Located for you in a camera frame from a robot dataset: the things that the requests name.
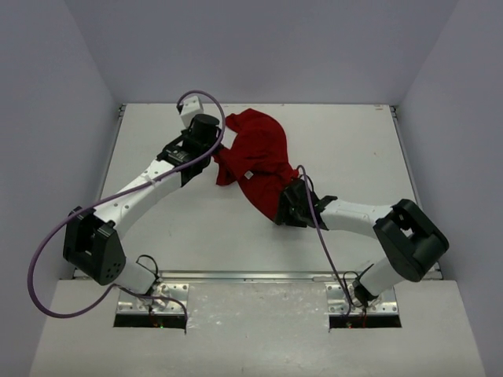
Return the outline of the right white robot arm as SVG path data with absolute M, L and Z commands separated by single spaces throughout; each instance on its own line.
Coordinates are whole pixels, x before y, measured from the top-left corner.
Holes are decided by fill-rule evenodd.
M 352 232 L 379 242 L 385 256 L 361 272 L 349 288 L 351 301 L 366 308 L 402 281 L 419 282 L 448 251 L 448 239 L 410 199 L 368 205 L 336 196 L 318 198 L 298 178 L 279 196 L 278 225 Z

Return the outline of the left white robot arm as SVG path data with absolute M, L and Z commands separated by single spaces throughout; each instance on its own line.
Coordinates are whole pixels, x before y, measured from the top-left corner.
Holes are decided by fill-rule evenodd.
M 181 135 L 120 191 L 125 196 L 83 211 L 65 229 L 63 257 L 101 286 L 115 284 L 137 295 L 147 295 L 158 274 L 129 259 L 122 239 L 127 231 L 164 197 L 184 187 L 211 160 L 208 150 L 220 136 L 220 121 L 198 114 Z

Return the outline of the red t-shirt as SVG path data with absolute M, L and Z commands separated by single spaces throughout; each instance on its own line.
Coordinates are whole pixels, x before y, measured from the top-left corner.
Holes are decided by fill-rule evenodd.
M 280 195 L 299 176 L 288 158 L 287 137 L 273 117 L 249 108 L 226 117 L 236 133 L 232 145 L 218 147 L 216 185 L 239 185 L 246 199 L 266 218 L 277 215 Z

